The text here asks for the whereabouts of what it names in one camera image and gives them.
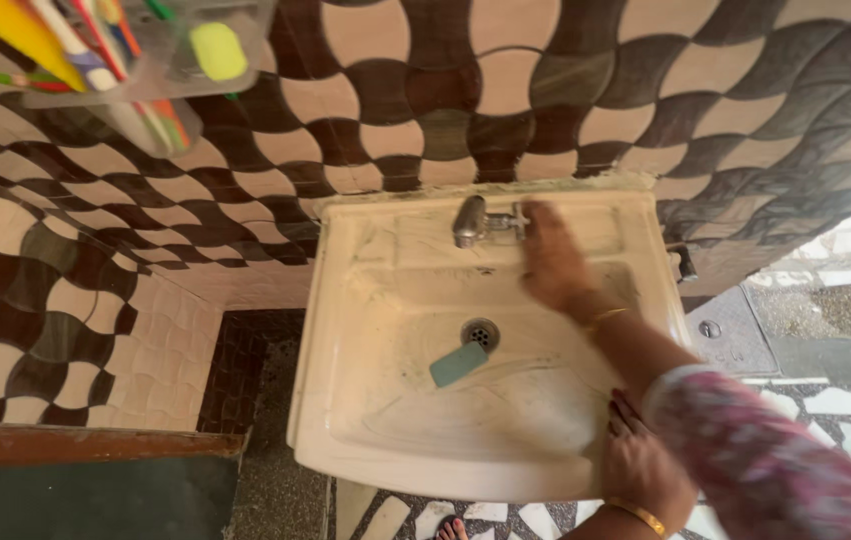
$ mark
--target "white ceramic sink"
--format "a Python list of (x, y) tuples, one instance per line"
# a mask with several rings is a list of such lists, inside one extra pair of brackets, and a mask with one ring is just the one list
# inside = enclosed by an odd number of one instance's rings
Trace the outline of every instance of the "white ceramic sink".
[[(506, 213), (519, 195), (487, 196)], [(638, 191), (539, 193), (606, 287), (684, 345), (655, 201)], [(453, 243), (463, 198), (332, 204), (323, 212), (288, 442), (302, 465), (466, 501), (597, 495), (615, 374), (574, 325), (521, 289), (513, 231)], [(429, 365), (469, 320), (501, 332), (489, 362), (437, 388)]]

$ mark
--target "yellow soap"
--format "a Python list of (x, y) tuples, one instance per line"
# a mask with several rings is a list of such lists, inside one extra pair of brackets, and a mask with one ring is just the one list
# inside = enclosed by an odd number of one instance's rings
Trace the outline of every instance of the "yellow soap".
[(206, 22), (189, 32), (199, 68), (209, 79), (227, 81), (249, 69), (239, 37), (221, 22)]

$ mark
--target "sink drain strainer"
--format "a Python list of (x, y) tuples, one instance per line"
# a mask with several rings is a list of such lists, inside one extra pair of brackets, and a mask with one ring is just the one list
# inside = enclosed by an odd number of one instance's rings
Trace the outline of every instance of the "sink drain strainer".
[(475, 341), (488, 354), (498, 347), (498, 326), (489, 319), (472, 319), (462, 325), (461, 338), (463, 345), (469, 341)]

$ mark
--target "foot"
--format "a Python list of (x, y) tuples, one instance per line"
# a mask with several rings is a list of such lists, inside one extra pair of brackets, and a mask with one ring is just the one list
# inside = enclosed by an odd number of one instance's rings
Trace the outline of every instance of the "foot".
[(439, 528), (435, 535), (436, 540), (468, 540), (466, 535), (466, 524), (459, 518), (455, 518), (451, 524), (448, 521), (445, 526)]
[(625, 395), (609, 403), (609, 437), (602, 471), (602, 498), (619, 497), (651, 512), (677, 533), (695, 507), (698, 488), (659, 437), (642, 423)]

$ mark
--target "blue soap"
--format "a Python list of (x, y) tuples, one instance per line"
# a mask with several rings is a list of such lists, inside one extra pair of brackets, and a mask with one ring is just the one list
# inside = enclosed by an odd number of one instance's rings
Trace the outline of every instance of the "blue soap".
[(476, 341), (446, 354), (428, 366), (432, 381), (436, 387), (448, 387), (452, 383), (471, 373), (472, 370), (489, 361), (489, 355)]

